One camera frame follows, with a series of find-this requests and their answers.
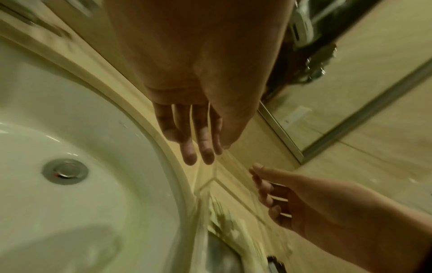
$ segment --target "dark sleeve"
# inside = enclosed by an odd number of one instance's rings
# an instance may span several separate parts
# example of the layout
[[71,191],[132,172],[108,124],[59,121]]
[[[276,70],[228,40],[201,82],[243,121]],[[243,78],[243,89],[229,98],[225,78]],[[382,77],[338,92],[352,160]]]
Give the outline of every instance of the dark sleeve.
[[432,273],[432,251],[429,252],[429,255],[415,273]]

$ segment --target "metal frame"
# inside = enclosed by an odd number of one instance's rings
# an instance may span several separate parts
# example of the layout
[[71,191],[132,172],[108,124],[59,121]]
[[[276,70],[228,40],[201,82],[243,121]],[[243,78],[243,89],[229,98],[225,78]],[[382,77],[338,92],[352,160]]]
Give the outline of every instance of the metal frame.
[[354,128],[361,125],[376,113],[383,110],[386,106],[408,93],[416,86],[424,82],[432,76],[432,58],[416,68],[410,74],[396,82],[390,88],[382,92],[375,99],[360,108],[357,112],[343,120],[337,126],[333,127],[329,132],[321,138],[313,142],[303,151],[300,150],[291,140],[289,135],[283,130],[278,121],[272,116],[263,103],[258,109],[262,117],[267,121],[270,127],[275,131],[283,143],[292,152],[295,158],[302,164],[309,161],[311,158],[322,152],[325,148],[331,145],[342,136],[349,133]]

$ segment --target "metal drain stopper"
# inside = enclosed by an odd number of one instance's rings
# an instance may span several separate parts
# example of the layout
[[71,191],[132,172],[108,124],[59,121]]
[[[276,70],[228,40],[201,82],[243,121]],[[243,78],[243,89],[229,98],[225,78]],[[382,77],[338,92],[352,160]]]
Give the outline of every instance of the metal drain stopper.
[[52,183],[73,185],[83,181],[89,174],[89,169],[75,159],[54,159],[44,165],[42,174]]

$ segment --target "sink basin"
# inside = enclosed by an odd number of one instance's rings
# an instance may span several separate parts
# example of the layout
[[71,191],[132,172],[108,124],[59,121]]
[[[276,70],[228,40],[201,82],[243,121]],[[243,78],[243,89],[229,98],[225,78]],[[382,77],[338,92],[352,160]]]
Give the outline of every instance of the sink basin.
[[[0,52],[0,272],[181,272],[186,200],[158,145],[67,71],[6,40]],[[56,159],[87,177],[49,181]]]

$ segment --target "skin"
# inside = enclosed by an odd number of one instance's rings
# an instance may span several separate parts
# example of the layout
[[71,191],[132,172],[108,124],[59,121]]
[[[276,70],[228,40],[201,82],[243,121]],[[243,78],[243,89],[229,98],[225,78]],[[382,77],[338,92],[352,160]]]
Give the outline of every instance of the skin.
[[160,128],[179,143],[187,164],[197,161],[190,118],[207,164],[240,137],[258,109],[293,3],[107,0],[118,41],[148,89]]
[[249,171],[275,223],[370,272],[413,273],[432,251],[430,215],[355,183],[260,164]]

